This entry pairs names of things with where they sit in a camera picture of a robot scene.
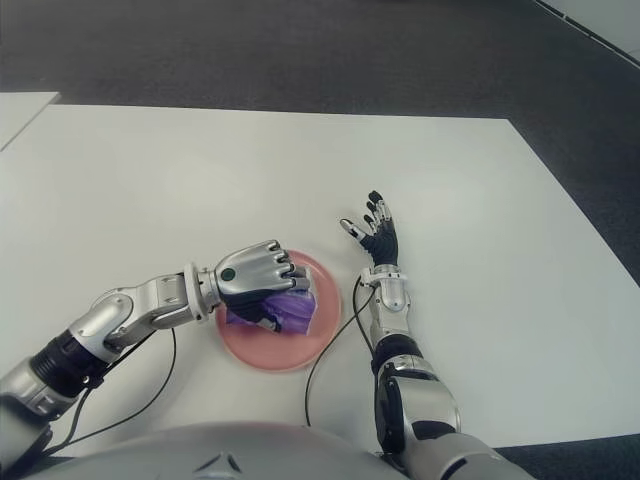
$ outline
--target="white table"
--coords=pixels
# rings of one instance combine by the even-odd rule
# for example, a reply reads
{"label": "white table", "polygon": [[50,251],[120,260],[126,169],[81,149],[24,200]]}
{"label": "white table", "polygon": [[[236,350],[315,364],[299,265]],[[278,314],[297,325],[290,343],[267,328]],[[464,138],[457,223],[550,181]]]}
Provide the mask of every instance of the white table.
{"label": "white table", "polygon": [[[107,289],[272,237],[322,262],[349,310],[367,258],[338,219],[364,213],[371,188],[394,213],[412,329],[464,431],[493,446],[640,431],[640,290],[506,120],[49,106],[0,160],[0,369]],[[212,324],[177,334],[166,394],[69,454],[194,422],[303,423],[305,371],[245,367]],[[358,335],[320,367],[311,417],[377,450]],[[159,334],[114,372],[79,434],[144,404],[170,345]]]}
{"label": "white table", "polygon": [[57,98],[56,92],[0,92],[0,151]]}

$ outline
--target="robotic hand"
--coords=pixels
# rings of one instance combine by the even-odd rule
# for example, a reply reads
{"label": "robotic hand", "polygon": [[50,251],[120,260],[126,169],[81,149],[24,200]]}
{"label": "robotic hand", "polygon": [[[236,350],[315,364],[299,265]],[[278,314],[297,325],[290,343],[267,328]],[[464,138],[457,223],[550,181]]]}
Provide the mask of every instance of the robotic hand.
{"label": "robotic hand", "polygon": [[376,288],[370,303],[373,322],[371,367],[375,377],[378,441],[395,464],[415,480],[513,479],[531,477],[475,437],[460,432],[455,399],[427,362],[409,331],[411,300],[398,266],[398,240],[391,213],[373,191],[364,216],[371,233],[347,219],[342,227],[371,255],[373,268],[361,274]]}
{"label": "robotic hand", "polygon": [[52,437],[49,422],[66,412],[85,388],[97,387],[125,347],[156,330],[204,320],[220,303],[277,332],[280,326],[262,301],[291,288],[308,289],[309,281],[272,240],[232,253],[212,270],[188,264],[183,272],[106,292],[0,381],[0,471],[25,454],[42,451]]}

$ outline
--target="pink plate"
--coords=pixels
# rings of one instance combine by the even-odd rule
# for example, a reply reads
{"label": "pink plate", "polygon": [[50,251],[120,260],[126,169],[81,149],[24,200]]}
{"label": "pink plate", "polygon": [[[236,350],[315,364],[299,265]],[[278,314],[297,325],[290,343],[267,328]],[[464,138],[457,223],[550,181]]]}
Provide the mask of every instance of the pink plate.
{"label": "pink plate", "polygon": [[229,352],[260,370],[283,372],[312,362],[331,341],[342,316],[340,292],[331,274],[304,253],[289,250],[289,256],[296,265],[311,268],[315,284],[317,308],[307,335],[273,333],[247,325],[228,325],[224,305],[216,308],[218,331]]}

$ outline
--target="black joint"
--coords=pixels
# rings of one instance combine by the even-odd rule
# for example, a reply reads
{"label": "black joint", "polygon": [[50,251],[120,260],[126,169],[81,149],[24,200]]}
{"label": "black joint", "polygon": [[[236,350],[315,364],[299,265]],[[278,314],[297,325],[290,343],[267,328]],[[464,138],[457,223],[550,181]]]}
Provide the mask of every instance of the black joint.
{"label": "black joint", "polygon": [[373,374],[377,375],[380,367],[387,360],[398,355],[414,355],[423,358],[422,352],[420,352],[418,345],[411,337],[402,334],[389,335],[378,342],[373,352],[373,359],[371,360]]}
{"label": "black joint", "polygon": [[456,433],[456,429],[445,422],[420,420],[411,424],[413,434],[418,440],[433,440],[448,433]]}
{"label": "black joint", "polygon": [[404,450],[402,396],[394,378],[380,382],[375,392],[375,416],[378,442],[386,453]]}
{"label": "black joint", "polygon": [[70,398],[91,385],[100,385],[109,366],[80,345],[69,330],[51,340],[29,365],[44,383]]}

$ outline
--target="robot finger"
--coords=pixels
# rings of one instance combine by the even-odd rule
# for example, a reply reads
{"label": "robot finger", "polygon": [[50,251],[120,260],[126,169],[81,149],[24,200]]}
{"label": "robot finger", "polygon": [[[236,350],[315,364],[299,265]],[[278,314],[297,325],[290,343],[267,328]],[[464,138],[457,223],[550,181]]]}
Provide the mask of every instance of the robot finger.
{"label": "robot finger", "polygon": [[362,240],[369,236],[364,231],[362,231],[362,229],[355,223],[353,223],[351,220],[347,220],[346,218],[340,220],[340,226],[359,242],[362,242]]}
{"label": "robot finger", "polygon": [[378,227],[373,221],[373,218],[371,218],[369,215],[365,215],[363,218],[364,218],[364,221],[367,222],[367,225],[369,225],[369,228],[371,229],[371,233],[376,233],[378,231]]}

